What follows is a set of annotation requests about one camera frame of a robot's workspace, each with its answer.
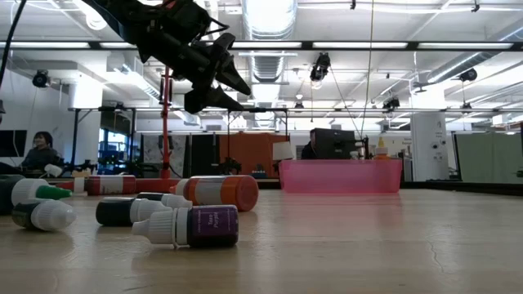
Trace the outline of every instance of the dropper bottle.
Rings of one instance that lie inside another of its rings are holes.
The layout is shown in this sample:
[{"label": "dropper bottle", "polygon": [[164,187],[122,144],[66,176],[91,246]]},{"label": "dropper bottle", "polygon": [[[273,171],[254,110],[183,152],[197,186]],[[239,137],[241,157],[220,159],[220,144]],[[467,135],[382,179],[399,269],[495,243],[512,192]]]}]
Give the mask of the dropper bottle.
[{"label": "dropper bottle", "polygon": [[149,199],[160,201],[166,207],[174,208],[192,208],[193,203],[180,195],[163,194],[163,193],[140,193],[136,196],[138,199]]},{"label": "dropper bottle", "polygon": [[76,220],[76,213],[61,201],[26,199],[16,204],[11,217],[15,224],[26,229],[53,231],[71,225]]},{"label": "dropper bottle", "polygon": [[191,247],[231,247],[238,242],[238,209],[234,205],[175,208],[155,212],[132,226],[132,234],[153,244]]},{"label": "dropper bottle", "polygon": [[42,179],[25,179],[23,176],[9,176],[0,180],[0,213],[11,213],[12,208],[31,198],[59,200],[68,198],[71,192],[53,187]]},{"label": "dropper bottle", "polygon": [[149,219],[153,212],[172,212],[172,208],[149,199],[105,197],[96,206],[96,221],[106,226],[131,226]]}]

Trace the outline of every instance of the pink plastic container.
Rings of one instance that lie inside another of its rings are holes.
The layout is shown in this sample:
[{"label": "pink plastic container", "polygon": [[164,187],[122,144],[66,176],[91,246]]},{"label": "pink plastic container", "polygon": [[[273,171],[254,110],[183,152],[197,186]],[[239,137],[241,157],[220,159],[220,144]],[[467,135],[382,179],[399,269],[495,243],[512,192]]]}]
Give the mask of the pink plastic container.
[{"label": "pink plastic container", "polygon": [[279,179],[287,193],[396,194],[402,164],[391,160],[284,160]]}]

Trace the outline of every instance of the black monitor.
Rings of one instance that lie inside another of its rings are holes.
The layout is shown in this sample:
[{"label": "black monitor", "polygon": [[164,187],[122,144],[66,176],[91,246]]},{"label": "black monitor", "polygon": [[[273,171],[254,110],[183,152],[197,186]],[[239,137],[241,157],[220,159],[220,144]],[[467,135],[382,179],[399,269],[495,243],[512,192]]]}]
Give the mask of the black monitor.
[{"label": "black monitor", "polygon": [[24,157],[27,131],[0,131],[0,158]]},{"label": "black monitor", "polygon": [[318,159],[350,159],[357,151],[353,131],[315,129],[315,152]]}]

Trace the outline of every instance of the woman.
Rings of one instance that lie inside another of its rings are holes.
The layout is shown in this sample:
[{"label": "woman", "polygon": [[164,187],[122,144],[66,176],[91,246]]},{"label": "woman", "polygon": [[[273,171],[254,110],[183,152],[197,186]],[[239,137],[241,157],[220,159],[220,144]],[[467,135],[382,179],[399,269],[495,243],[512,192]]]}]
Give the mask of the woman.
[{"label": "woman", "polygon": [[22,167],[29,169],[43,169],[47,164],[56,164],[60,157],[52,148],[52,136],[47,131],[39,131],[33,138],[32,148],[24,161]]}]

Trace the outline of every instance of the orange bottle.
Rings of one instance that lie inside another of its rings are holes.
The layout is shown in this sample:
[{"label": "orange bottle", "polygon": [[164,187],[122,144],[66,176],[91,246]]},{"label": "orange bottle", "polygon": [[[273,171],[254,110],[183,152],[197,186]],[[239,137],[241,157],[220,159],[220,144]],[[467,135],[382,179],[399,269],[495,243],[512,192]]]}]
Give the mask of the orange bottle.
[{"label": "orange bottle", "polygon": [[389,149],[385,147],[385,142],[383,142],[383,138],[379,137],[378,147],[376,148],[376,156],[374,156],[375,160],[388,160],[391,159],[389,157]]}]

